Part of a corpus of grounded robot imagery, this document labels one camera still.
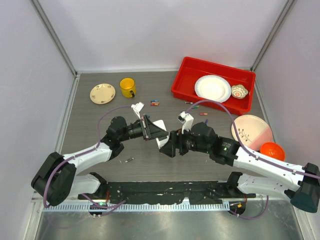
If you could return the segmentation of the white remote control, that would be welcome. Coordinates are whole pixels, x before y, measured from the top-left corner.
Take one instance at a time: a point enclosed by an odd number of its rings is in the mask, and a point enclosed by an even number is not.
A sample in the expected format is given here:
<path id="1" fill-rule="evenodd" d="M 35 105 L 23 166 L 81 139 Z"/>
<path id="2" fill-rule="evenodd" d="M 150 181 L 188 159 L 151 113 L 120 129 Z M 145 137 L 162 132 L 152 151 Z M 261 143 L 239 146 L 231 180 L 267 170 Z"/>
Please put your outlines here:
<path id="1" fill-rule="evenodd" d="M 155 139 L 158 149 L 160 150 L 168 142 L 169 134 L 163 120 L 154 121 L 153 124 L 161 129 L 161 132 L 157 135 L 157 138 Z"/>

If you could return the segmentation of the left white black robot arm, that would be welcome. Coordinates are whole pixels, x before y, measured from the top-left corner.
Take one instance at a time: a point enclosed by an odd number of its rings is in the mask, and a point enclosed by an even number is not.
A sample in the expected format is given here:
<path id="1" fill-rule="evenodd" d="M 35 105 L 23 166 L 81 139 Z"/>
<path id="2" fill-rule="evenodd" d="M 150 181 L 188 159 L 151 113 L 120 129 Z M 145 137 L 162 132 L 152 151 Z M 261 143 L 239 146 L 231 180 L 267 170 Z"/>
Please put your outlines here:
<path id="1" fill-rule="evenodd" d="M 143 115 L 127 124 L 124 117 L 116 116 L 95 145 L 65 155 L 50 153 L 32 179 L 31 187 L 43 197 L 46 208 L 61 204 L 70 195 L 90 194 L 100 200 L 107 192 L 106 181 L 96 173 L 80 176 L 81 172 L 117 157 L 124 149 L 124 141 L 140 137 L 146 141 L 159 140 L 168 135 L 163 120 L 152 122 Z"/>

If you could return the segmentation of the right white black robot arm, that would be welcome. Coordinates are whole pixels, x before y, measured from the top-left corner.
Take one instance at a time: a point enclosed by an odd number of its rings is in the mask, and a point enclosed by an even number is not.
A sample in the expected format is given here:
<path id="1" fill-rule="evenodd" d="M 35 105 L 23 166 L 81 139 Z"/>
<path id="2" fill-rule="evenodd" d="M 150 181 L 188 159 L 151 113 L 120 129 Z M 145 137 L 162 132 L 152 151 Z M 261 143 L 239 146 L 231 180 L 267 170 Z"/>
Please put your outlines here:
<path id="1" fill-rule="evenodd" d="M 296 208 L 316 213 L 320 202 L 320 170 L 308 163 L 305 166 L 283 162 L 254 151 L 239 142 L 218 136 L 206 123 L 195 124 L 190 130 L 171 131 L 167 137 L 157 139 L 159 151 L 171 158 L 176 151 L 209 155 L 221 165 L 249 170 L 259 174 L 233 172 L 226 184 L 226 193 L 233 198 L 240 194 L 258 194 L 281 198 Z"/>

